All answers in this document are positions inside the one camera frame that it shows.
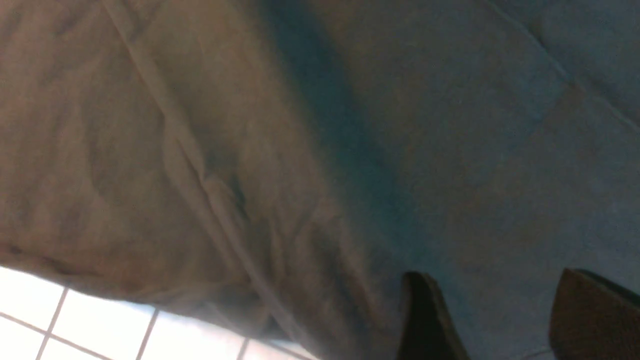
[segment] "gray fabric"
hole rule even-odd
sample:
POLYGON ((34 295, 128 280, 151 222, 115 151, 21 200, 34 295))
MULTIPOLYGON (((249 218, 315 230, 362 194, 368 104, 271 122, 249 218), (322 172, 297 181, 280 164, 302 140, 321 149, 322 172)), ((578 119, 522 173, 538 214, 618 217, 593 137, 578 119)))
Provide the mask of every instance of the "gray fabric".
POLYGON ((563 268, 640 291, 638 11, 4 0, 0 263, 324 359, 426 272, 472 359, 550 356, 563 268))

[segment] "white tile floor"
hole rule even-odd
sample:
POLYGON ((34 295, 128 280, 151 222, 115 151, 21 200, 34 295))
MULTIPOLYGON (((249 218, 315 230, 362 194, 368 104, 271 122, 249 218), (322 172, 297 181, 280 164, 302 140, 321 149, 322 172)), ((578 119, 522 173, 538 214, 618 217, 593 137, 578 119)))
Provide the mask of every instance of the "white tile floor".
POLYGON ((317 360, 295 344, 265 345, 198 320, 90 297, 2 267, 0 293, 0 359, 317 360))

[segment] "tile grout line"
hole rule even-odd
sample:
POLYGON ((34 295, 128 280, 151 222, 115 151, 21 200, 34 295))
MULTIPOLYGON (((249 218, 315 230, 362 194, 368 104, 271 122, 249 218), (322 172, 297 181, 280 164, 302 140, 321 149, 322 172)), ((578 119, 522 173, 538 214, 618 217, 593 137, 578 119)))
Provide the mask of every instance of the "tile grout line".
POLYGON ((246 348, 249 347, 249 338, 244 338, 244 341, 242 342, 242 346, 240 347, 240 351, 238 352, 238 356, 236 358, 236 360, 243 360, 244 358, 244 353, 246 352, 246 348))
POLYGON ((151 337, 151 332, 156 325, 156 320, 158 319, 158 315, 160 315, 160 310, 156 307, 154 309, 154 314, 151 316, 151 320, 149 320, 149 325, 147 326, 147 331, 145 332, 145 337, 142 338, 142 343, 140 343, 140 349, 138 350, 138 355, 136 356, 136 360, 142 359, 142 355, 145 353, 145 348, 147 347, 147 343, 149 342, 149 338, 151 337))
POLYGON ((56 321, 58 321, 60 311, 62 310, 62 305, 64 305, 65 303, 65 299, 67 298, 68 292, 69 292, 69 288, 64 288, 62 290, 62 294, 60 294, 58 306, 56 307, 56 311, 53 313, 53 317, 51 318, 51 322, 49 323, 49 328, 47 329, 47 332, 45 332, 44 338, 42 338, 42 343, 40 344, 40 349, 38 350, 38 355, 36 356, 36 360, 40 360, 40 358, 42 357, 42 354, 44 353, 44 348, 47 346, 47 342, 49 342, 49 338, 51 337, 51 333, 53 332, 53 327, 56 325, 56 321))
MULTIPOLYGON (((33 326, 33 325, 31 325, 30 323, 23 322, 22 320, 17 319, 17 318, 14 318, 14 317, 13 317, 13 316, 11 316, 11 315, 8 315, 8 314, 5 314, 5 313, 0 312, 0 318, 5 318, 5 319, 7 319, 7 320, 9 320, 9 321, 15 322, 15 323, 17 323, 18 325, 24 326, 24 327, 26 327, 27 329, 32 330, 32 331, 35 331, 35 332, 37 332, 37 333, 39 333, 39 334, 42 334, 42 335, 46 335, 46 334, 47 334, 47 331, 42 330, 42 329, 41 329, 41 328, 39 328, 39 327, 33 326)), ((91 356, 94 356, 94 357, 96 357, 96 358, 98 358, 98 359, 100 359, 100 360, 111 360, 110 358, 108 358, 108 357, 106 357, 106 356, 102 356, 102 355, 100 355, 100 354, 98 354, 98 353, 96 353, 96 352, 94 352, 94 351, 91 351, 91 350, 89 350, 89 349, 87 349, 87 348, 84 348, 84 347, 82 347, 82 346, 80 346, 80 345, 77 345, 77 344, 75 344, 75 343, 72 343, 72 342, 71 342, 71 341, 69 341, 69 340, 63 339, 63 338, 59 337, 58 335, 50 334, 50 335, 49 335, 49 337, 50 337, 51 339, 53 339, 53 340, 56 340, 56 341, 59 341, 59 342, 61 342, 61 343, 65 344, 65 345, 68 345, 68 346, 70 346, 70 347, 72 347, 72 348, 74 348, 74 349, 76 349, 76 350, 79 350, 79 351, 82 351, 82 352, 84 352, 84 353, 87 353, 87 354, 89 354, 89 355, 91 355, 91 356)))

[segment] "wrinkled cloth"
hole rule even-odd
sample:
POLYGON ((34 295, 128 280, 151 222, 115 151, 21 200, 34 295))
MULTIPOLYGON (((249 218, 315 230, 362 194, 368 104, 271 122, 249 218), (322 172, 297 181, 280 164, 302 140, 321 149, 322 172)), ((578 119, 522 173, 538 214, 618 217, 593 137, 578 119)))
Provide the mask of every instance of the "wrinkled cloth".
POLYGON ((552 359, 566 267, 640 291, 628 0, 3 0, 0 264, 323 359, 401 278, 552 359))

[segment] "floor tile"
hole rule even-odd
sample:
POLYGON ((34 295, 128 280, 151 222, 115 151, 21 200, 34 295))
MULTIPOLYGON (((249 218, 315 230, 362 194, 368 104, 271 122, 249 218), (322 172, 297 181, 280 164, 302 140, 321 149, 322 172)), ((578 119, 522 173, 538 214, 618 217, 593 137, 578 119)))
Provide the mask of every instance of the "floor tile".
POLYGON ((0 267, 0 312, 43 330, 49 328, 62 286, 0 267))
POLYGON ((236 360, 243 341, 217 326, 160 313, 142 360, 236 360))
POLYGON ((246 348, 243 360, 299 360, 299 358, 251 340, 246 348))
POLYGON ((40 360, 98 360, 98 358, 59 341, 49 339, 40 360))
POLYGON ((53 333, 112 360, 134 360, 153 311, 69 291, 53 333))
POLYGON ((306 357, 309 360, 319 360, 317 357, 311 355, 310 352, 306 351, 305 348, 303 348, 299 344, 292 343, 290 341, 274 341, 273 343, 275 345, 278 345, 279 347, 284 347, 287 350, 295 352, 296 354, 300 354, 300 355, 302 355, 303 357, 306 357))
POLYGON ((34 360, 43 338, 40 333, 0 318, 0 359, 34 360))

